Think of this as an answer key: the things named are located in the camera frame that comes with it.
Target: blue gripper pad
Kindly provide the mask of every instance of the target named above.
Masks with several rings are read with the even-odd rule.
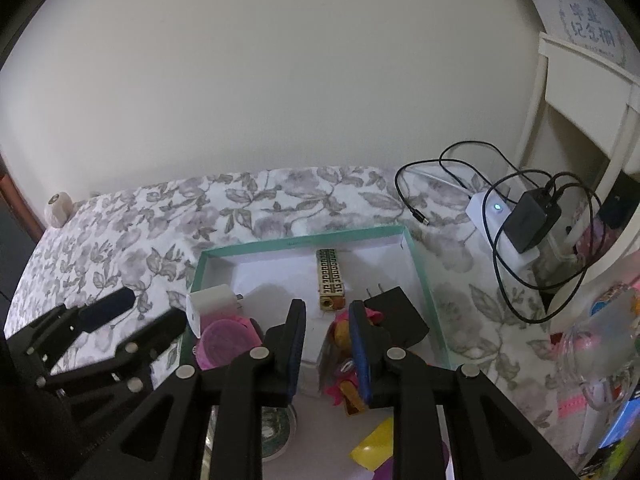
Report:
[[[349,306],[349,336],[351,337],[351,353],[353,353],[353,362],[356,365],[356,374],[358,376],[358,393],[368,406],[371,403],[371,374],[367,355],[364,350],[360,329],[356,322],[354,304]]]
[[[294,302],[300,302],[302,306],[296,305],[300,309],[298,318],[296,319],[296,327],[293,335],[292,345],[289,351],[289,362],[287,363],[287,378],[289,384],[287,385],[287,396],[289,402],[293,399],[298,389],[298,375],[300,374],[300,362],[302,360],[302,347],[305,344],[305,329],[306,329],[306,306],[302,300],[293,300],[291,306],[294,306]]]

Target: power strip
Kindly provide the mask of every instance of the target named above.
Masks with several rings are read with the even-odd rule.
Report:
[[[482,202],[485,196],[485,191],[473,195],[469,201],[469,205],[466,207],[466,214],[482,233],[486,242],[491,245],[484,228],[484,223],[482,222]],[[486,201],[485,211],[487,227],[489,228],[492,240],[494,240],[495,234],[511,213],[511,209],[495,191],[492,191]],[[519,273],[521,270],[529,267],[530,264],[540,256],[540,251],[537,247],[533,247],[519,254],[506,235],[500,236],[497,249],[504,262],[515,273]]]

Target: floral bedspread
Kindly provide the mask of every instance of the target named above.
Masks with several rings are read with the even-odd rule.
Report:
[[[477,176],[456,168],[470,188]],[[184,309],[200,253],[265,238],[402,222],[418,242],[452,362],[474,362],[568,462],[576,442],[558,431],[548,326],[527,326],[502,304],[490,248],[465,214],[468,196],[407,173],[403,192],[429,220],[418,224],[396,193],[395,170],[305,168],[219,174],[102,195],[76,204],[62,229],[49,228],[12,301],[6,336],[57,304],[82,305],[126,285],[135,308],[82,334],[54,372],[113,355],[126,336],[169,307]],[[507,282],[511,301],[541,315],[540,298]],[[155,381],[177,365],[174,344],[154,364]]]

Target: pink object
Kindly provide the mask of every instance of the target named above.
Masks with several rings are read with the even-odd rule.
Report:
[[[228,365],[262,341],[251,321],[240,316],[219,319],[206,327],[196,345],[196,361],[202,370]]]
[[[564,402],[558,402],[558,417],[565,418],[574,413],[583,412],[587,409],[587,399],[584,395],[573,396]]]

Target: black power adapter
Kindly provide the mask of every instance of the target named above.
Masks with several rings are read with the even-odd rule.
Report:
[[[364,306],[384,315],[380,326],[391,336],[391,342],[409,348],[424,339],[429,327],[399,286],[364,300]]]
[[[504,233],[522,254],[542,241],[561,213],[558,202],[545,189],[531,189],[522,194],[504,221]]]

